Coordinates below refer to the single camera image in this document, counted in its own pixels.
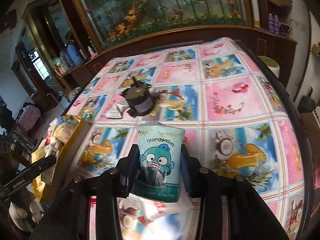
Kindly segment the white gloved hand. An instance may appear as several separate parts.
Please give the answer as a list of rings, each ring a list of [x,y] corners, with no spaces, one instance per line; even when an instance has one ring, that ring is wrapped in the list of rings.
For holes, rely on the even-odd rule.
[[[42,219],[42,213],[35,202],[36,196],[26,188],[10,198],[9,215],[23,232],[32,232]]]

